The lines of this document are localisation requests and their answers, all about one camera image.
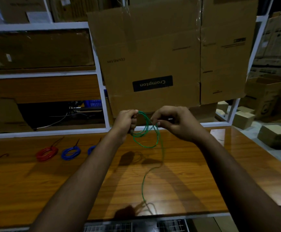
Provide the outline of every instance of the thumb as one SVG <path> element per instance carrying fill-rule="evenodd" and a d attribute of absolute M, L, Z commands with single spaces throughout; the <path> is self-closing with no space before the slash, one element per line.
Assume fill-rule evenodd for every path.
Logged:
<path fill-rule="evenodd" d="M 137 113 L 138 113 L 138 110 L 129 110 L 129 111 L 127 112 L 127 114 L 129 115 L 129 117 L 132 117 L 132 116 L 136 115 Z"/>
<path fill-rule="evenodd" d="M 159 127 L 167 129 L 168 131 L 171 130 L 172 128 L 172 123 L 170 123 L 169 121 L 166 120 L 158 120 L 158 123 L 160 123 Z"/>

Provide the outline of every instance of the wooden table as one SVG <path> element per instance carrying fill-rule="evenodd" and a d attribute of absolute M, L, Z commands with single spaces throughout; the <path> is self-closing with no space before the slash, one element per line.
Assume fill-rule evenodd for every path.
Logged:
<path fill-rule="evenodd" d="M 234 128 L 213 129 L 211 133 L 281 206 L 281 162 Z M 54 192 L 84 161 L 88 148 L 104 135 L 67 135 L 57 145 L 59 154 L 43 163 L 36 161 L 35 153 L 60 136 L 0 139 L 0 155 L 9 153 L 0 158 L 0 227 L 31 224 Z M 168 131 L 161 131 L 161 136 L 164 164 L 147 175 L 144 185 L 150 211 L 167 216 L 226 212 L 199 149 Z M 74 160 L 62 160 L 61 151 L 73 146 L 78 138 L 82 153 Z M 140 139 L 146 146 L 155 141 L 154 132 Z M 134 213 L 150 215 L 141 205 L 141 183 L 145 173 L 160 164 L 161 157 L 161 146 L 143 148 L 128 136 L 115 155 L 88 219 L 126 218 Z"/>

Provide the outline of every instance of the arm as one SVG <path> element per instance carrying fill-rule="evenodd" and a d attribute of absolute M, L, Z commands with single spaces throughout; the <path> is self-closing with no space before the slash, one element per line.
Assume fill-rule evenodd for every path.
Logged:
<path fill-rule="evenodd" d="M 78 232 L 94 205 L 108 168 L 128 132 L 136 127 L 137 110 L 121 111 L 102 141 L 46 204 L 29 231 Z"/>
<path fill-rule="evenodd" d="M 175 124 L 160 120 L 161 116 L 175 117 Z M 187 108 L 164 106 L 151 120 L 201 150 L 239 231 L 281 232 L 281 208 Z"/>

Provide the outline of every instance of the blue wire coil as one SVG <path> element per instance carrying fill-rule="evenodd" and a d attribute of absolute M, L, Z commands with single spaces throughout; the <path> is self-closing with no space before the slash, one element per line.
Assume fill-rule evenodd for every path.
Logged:
<path fill-rule="evenodd" d="M 88 149 L 88 155 L 91 154 L 91 152 L 94 150 L 94 148 L 96 148 L 96 145 L 95 146 L 92 146 Z"/>
<path fill-rule="evenodd" d="M 76 150 L 76 151 L 72 155 L 67 156 L 67 154 L 72 150 Z M 74 146 L 74 147 L 71 147 L 71 148 L 68 148 L 68 149 L 65 149 L 64 151 L 62 151 L 61 158 L 63 160 L 72 160 L 75 157 L 77 157 L 80 154 L 80 152 L 81 152 L 81 149 L 78 146 Z"/>

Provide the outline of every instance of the green wire coil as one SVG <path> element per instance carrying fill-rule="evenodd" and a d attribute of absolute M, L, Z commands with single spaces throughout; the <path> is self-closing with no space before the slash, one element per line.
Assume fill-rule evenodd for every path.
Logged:
<path fill-rule="evenodd" d="M 149 169 L 148 172 L 146 172 L 145 176 L 143 177 L 143 182 L 142 182 L 142 184 L 141 184 L 141 194 L 142 194 L 142 197 L 143 197 L 143 201 L 146 202 L 145 197 L 144 197 L 144 195 L 143 195 L 143 185 L 144 185 L 144 183 L 145 183 L 145 178 L 146 178 L 147 174 L 148 174 L 150 171 L 152 171 L 152 170 L 154 170 L 154 169 L 158 169 L 158 168 L 160 168 L 160 167 L 162 166 L 163 161 L 164 161 L 164 148 L 163 148 L 163 141 L 162 141 L 162 138 L 161 138 L 161 134 L 160 134 L 160 131 L 159 131 L 159 129 L 158 129 L 158 125 L 157 125 L 157 124 L 156 124 L 155 126 L 152 125 L 152 122 L 151 122 L 151 120 L 149 119 L 149 117 L 147 117 L 146 113 L 144 113 L 144 112 L 142 112 L 142 111 L 139 111 L 138 113 L 139 113 L 140 115 L 143 115 L 143 116 L 144 116 L 145 121 L 146 121 L 146 125 L 145 125 L 145 128 L 143 129 L 143 131 L 141 131 L 141 132 L 139 132 L 139 133 L 133 133 L 133 134 L 132 134 L 134 141 L 135 141 L 137 144 L 139 144 L 140 146 L 144 147 L 144 148 L 154 148 L 154 147 L 156 147 L 156 146 L 158 145 L 158 142 L 159 142 L 159 140 L 160 140 L 161 149 L 162 149 L 162 161 L 161 161 L 161 165 L 158 166 L 158 167 L 153 167 L 153 168 Z M 145 136 L 145 135 L 146 135 L 149 131 L 151 131 L 152 129 L 154 129 L 154 131 L 155 131 L 156 134 L 157 134 L 157 143 L 156 143 L 154 146 L 152 146 L 152 147 L 146 147 L 146 146 L 143 146 L 142 144 L 140 144 L 138 141 L 135 140 L 135 138 L 141 138 L 141 137 Z"/>

